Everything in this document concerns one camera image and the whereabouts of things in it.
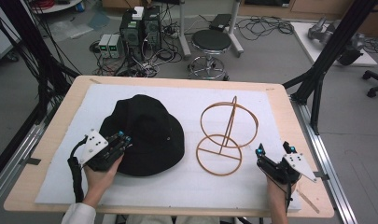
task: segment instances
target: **wooden ring frame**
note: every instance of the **wooden ring frame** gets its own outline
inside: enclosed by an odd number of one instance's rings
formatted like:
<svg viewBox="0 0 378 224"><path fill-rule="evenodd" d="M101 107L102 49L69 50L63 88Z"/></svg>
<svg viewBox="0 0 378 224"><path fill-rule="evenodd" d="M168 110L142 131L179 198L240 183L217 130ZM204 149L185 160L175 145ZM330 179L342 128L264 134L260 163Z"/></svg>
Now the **wooden ring frame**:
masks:
<svg viewBox="0 0 378 224"><path fill-rule="evenodd" d="M230 120L229 120L229 124L227 125L227 128L226 128L226 132L225 134L211 134L211 135L208 135L205 131L205 129L203 128L203 114L209 110L210 108L213 108L213 107L216 107L216 106L220 106L220 105L230 105L232 106L232 111L231 111L231 115L230 115ZM233 121L234 121L234 116L235 116L235 109L236 107L238 108L241 108L243 109L244 111L246 111L251 117L252 119L255 121L255 124L256 124L256 131L255 131L255 134L253 135L253 137L245 144L242 144L242 145L238 145L234 140L232 140L230 138L230 134L231 134L231 130L232 130L232 124L233 124ZM234 98L232 99L232 103L229 103L229 102L220 102L220 103L216 103L216 104L212 104L210 106L208 106L204 111L203 113L201 114L201 120L200 120L200 124L201 124L201 129L203 130L203 133L205 134L205 138L203 138L203 140L200 141L200 143L198 144L197 146L197 151L196 151L196 154L197 154L197 161L198 163L202 166L202 168L204 168L205 171L207 171L208 173L212 174L212 175L230 175L232 173L234 173L235 171L238 170L238 168L241 166L241 163L242 163L242 151L241 151L241 147L245 147L247 145L249 145L251 142L253 142L253 140L255 140L256 136L258 135L258 129L259 129L259 121L258 121L258 118L256 118L256 116L250 112L248 109L246 109L245 107L241 106L241 105L238 105L237 104L237 97L234 96ZM215 137L215 136L219 136L219 137L223 137L223 141L222 143L218 143L217 141L215 141L212 137ZM200 145L201 143L205 140L205 139L209 139L211 142L213 142L214 144L220 146L220 151L217 153L215 151L211 151L211 150L208 150L208 149L205 149L205 148L201 148ZM233 142L233 144L235 146L228 146L228 143L229 141ZM233 156L230 156L230 155L226 155L226 154L222 154L222 149L226 147L226 148L237 148L238 151L239 151L239 158L235 158ZM231 172L228 172L226 174L218 174L218 173L215 173L215 172L212 172L210 171L209 169L207 169L203 163L201 162L200 160L200 156L199 156L199 150L201 151L205 151L205 152L209 152L209 153L214 153L214 154L218 154L218 155L221 155L221 156L225 156L225 157L228 157L228 158L231 158L231 159L234 159L234 160L238 160L239 163L237 165L237 167L235 167L234 170L232 170Z"/></svg>

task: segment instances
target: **black metal pole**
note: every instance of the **black metal pole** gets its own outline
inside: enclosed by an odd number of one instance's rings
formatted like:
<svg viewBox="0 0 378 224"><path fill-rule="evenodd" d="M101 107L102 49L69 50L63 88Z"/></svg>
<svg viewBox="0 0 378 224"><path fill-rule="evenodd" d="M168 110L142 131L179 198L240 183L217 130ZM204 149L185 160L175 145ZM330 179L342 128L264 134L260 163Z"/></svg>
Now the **black metal pole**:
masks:
<svg viewBox="0 0 378 224"><path fill-rule="evenodd" d="M308 97L314 91L311 127L316 134L319 134L317 125L323 79L377 2L377 0L356 0L343 17L340 25L323 48L314 65L306 73L283 84L287 89L301 83L299 89L291 95L291 99L302 105L306 105Z"/></svg>

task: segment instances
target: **stool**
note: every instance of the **stool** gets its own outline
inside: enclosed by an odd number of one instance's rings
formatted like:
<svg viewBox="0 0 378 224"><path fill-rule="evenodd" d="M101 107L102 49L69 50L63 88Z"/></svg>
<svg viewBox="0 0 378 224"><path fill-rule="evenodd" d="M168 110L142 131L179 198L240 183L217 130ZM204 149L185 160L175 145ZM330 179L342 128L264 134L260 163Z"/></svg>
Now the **stool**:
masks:
<svg viewBox="0 0 378 224"><path fill-rule="evenodd" d="M224 76L224 81L230 79L224 70L223 62L212 57L212 55L222 54L230 49L231 40L227 34L216 30L201 30L192 36L191 43L195 49L205 53L205 56L197 57L189 64L189 78L191 75L195 75L204 79L221 76Z"/></svg>

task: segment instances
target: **office chair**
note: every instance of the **office chair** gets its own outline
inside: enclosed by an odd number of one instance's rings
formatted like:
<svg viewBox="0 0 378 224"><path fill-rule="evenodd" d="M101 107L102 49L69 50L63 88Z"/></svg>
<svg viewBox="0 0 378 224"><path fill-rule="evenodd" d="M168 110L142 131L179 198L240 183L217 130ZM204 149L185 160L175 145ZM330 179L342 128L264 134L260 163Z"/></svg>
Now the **office chair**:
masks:
<svg viewBox="0 0 378 224"><path fill-rule="evenodd" d="M365 80L367 80L367 79L369 79L369 78L371 78L371 77L373 77L373 78L375 78L376 80L378 80L378 74L376 74L376 73L373 73L372 71L370 71L370 70L367 70L364 74L363 74L363 79L365 79ZM377 94L376 94L376 92L378 91L378 87L373 87L373 88L371 88L370 90L369 90L369 92L367 92L367 96L369 96L369 97L374 97L374 96L376 96Z"/></svg>
<svg viewBox="0 0 378 224"><path fill-rule="evenodd" d="M223 62L213 57L230 49L231 40L227 34L217 30L201 30L192 36L191 44L195 49L205 53L205 56L197 57L189 64L189 78L194 75L203 79L215 79L221 76L224 76L224 81L230 79L224 70Z"/></svg>

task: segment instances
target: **white board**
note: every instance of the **white board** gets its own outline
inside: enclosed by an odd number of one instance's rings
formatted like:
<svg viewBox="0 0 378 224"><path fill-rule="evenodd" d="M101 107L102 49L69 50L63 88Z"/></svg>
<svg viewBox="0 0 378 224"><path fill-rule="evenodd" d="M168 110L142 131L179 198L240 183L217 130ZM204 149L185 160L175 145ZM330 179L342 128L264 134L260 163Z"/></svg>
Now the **white board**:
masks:
<svg viewBox="0 0 378 224"><path fill-rule="evenodd" d="M90 129L99 128L109 116L117 100L136 94L146 94L160 100L169 113L180 121L185 134L185 155L173 168L149 177L117 175L101 204L126 206L157 206L181 208L242 208L266 210L266 177L256 165L255 149L262 143L267 156L280 161L285 151L280 139L268 97L260 91L231 91L212 89L162 88L94 84L88 89L60 147L48 169L36 203L73 203L72 176L66 160L72 148ZM211 104L231 102L237 96L238 104L246 107L259 119L259 133L255 141L243 151L243 163L232 175L216 176L207 173L197 162L195 149L204 134L200 126L202 112ZM237 109L231 137L239 144L247 142L254 132L255 123ZM223 122L228 120L230 109L210 109L204 116L209 133L224 133ZM81 155L80 147L76 155ZM216 161L223 168L223 160ZM83 174L83 189L86 191ZM290 211L301 209L294 194Z"/></svg>
<svg viewBox="0 0 378 224"><path fill-rule="evenodd" d="M319 40L310 39L308 38L308 29L313 27L315 23L306 23L306 22L292 22L294 26L294 33L296 37L300 40L302 47L305 49L308 57L311 59L311 62L314 63L319 57L320 52L322 52L325 45L321 44ZM360 51L363 53L358 59L356 59L352 64L349 66L375 66L377 62L364 50ZM338 62L334 62L333 65L340 65Z"/></svg>

